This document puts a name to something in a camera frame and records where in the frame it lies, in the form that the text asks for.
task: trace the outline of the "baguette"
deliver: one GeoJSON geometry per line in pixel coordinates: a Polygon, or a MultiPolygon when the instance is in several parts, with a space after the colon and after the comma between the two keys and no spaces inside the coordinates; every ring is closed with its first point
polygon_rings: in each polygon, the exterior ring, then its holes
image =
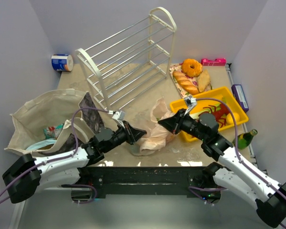
{"type": "Polygon", "coordinates": [[[199,91],[197,87],[195,87],[191,81],[185,76],[184,73],[178,72],[178,71],[173,71],[173,77],[176,79],[178,84],[185,89],[188,93],[191,95],[198,94],[199,91]]]}

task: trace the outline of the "green glass bottle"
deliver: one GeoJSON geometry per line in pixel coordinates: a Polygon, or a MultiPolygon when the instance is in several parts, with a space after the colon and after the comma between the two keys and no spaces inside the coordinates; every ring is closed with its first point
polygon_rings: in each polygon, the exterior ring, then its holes
{"type": "Polygon", "coordinates": [[[245,149],[246,147],[248,147],[248,145],[250,145],[250,143],[251,143],[251,141],[255,135],[257,135],[257,130],[253,129],[248,133],[244,133],[244,134],[237,136],[238,149],[245,149]]]}

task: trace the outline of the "yellow plastic tray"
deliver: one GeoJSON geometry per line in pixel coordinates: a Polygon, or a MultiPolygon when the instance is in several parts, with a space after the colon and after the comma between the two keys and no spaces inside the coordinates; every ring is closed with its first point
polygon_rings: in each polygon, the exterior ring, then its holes
{"type": "MultiPolygon", "coordinates": [[[[238,104],[238,102],[233,97],[232,93],[229,91],[227,87],[220,87],[217,89],[210,90],[208,92],[203,92],[203,93],[195,95],[194,97],[195,98],[215,98],[219,100],[222,100],[222,98],[224,97],[226,100],[226,104],[229,106],[232,112],[233,113],[236,112],[239,114],[239,121],[236,123],[237,125],[240,125],[242,123],[246,123],[249,121],[248,116],[245,114],[245,112],[243,111],[243,109],[238,104]]],[[[197,101],[197,106],[190,112],[190,114],[201,111],[203,107],[206,107],[209,105],[215,105],[217,103],[218,102],[212,101],[212,100],[197,101]]],[[[179,100],[171,102],[170,107],[174,113],[176,113],[181,108],[185,108],[185,109],[187,108],[183,99],[179,99],[179,100]]],[[[219,128],[218,130],[219,131],[226,130],[233,126],[234,124],[225,125],[222,128],[219,128]]],[[[181,132],[181,135],[187,142],[192,142],[192,141],[197,140],[197,138],[187,134],[184,131],[181,132]]]]}

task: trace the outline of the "tape roll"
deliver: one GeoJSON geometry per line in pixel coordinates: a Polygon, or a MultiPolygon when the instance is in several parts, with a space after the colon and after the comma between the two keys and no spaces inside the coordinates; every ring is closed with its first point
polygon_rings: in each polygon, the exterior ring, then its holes
{"type": "Polygon", "coordinates": [[[71,72],[73,69],[73,58],[69,54],[54,54],[51,61],[56,71],[71,72]]]}

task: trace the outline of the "blue label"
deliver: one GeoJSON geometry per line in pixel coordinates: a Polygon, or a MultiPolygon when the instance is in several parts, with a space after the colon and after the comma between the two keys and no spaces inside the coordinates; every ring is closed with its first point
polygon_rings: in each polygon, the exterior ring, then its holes
{"type": "Polygon", "coordinates": [[[52,66],[54,70],[57,71],[65,71],[65,65],[67,64],[66,59],[52,59],[52,66]]]}

